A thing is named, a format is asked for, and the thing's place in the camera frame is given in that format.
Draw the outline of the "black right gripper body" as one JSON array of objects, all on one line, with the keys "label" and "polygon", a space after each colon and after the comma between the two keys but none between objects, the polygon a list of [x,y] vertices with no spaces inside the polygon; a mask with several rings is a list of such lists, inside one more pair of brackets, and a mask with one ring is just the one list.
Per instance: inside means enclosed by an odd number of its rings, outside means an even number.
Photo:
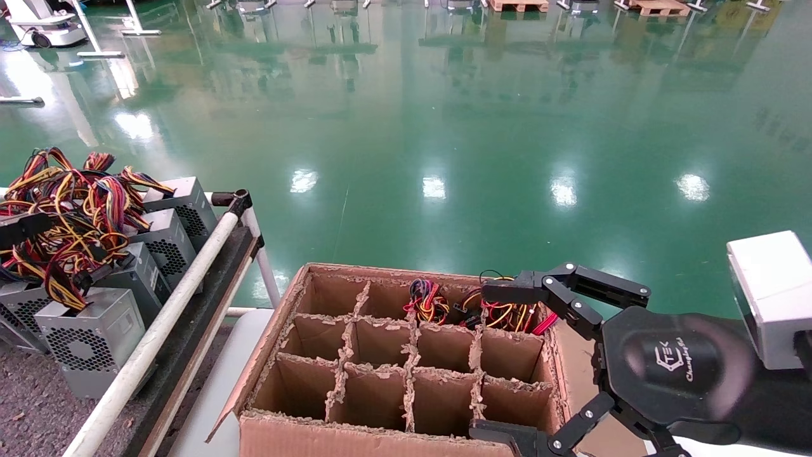
[{"label": "black right gripper body", "polygon": [[713,445],[810,450],[810,380],[764,366],[742,321],[622,310],[601,327],[601,380],[633,425]]}]

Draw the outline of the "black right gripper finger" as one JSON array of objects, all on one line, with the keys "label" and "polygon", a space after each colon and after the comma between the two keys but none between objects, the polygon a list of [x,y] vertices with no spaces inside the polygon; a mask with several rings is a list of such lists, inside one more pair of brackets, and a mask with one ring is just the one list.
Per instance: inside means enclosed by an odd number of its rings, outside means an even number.
[{"label": "black right gripper finger", "polygon": [[473,420],[469,434],[476,440],[508,445],[515,456],[575,456],[576,448],[584,437],[620,404],[622,413],[630,411],[651,423],[649,426],[641,425],[641,428],[655,446],[653,456],[688,456],[688,452],[674,440],[667,428],[667,425],[686,417],[688,397],[659,392],[657,399],[668,405],[662,417],[655,416],[652,411],[633,407],[631,402],[623,399],[618,401],[610,392],[600,392],[552,435],[530,426],[490,420]]},{"label": "black right gripper finger", "polygon": [[586,340],[601,341],[604,318],[582,298],[617,307],[646,307],[649,287],[578,264],[561,264],[551,271],[522,271],[511,280],[490,279],[481,285],[487,303],[538,304],[566,321]]}]

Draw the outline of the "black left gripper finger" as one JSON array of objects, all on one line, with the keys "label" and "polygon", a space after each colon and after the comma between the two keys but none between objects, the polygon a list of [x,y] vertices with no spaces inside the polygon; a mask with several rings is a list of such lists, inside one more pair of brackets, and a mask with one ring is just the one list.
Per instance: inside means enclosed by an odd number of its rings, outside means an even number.
[{"label": "black left gripper finger", "polygon": [[1,249],[6,251],[13,246],[49,231],[53,226],[49,214],[26,213],[16,216],[1,216]]}]

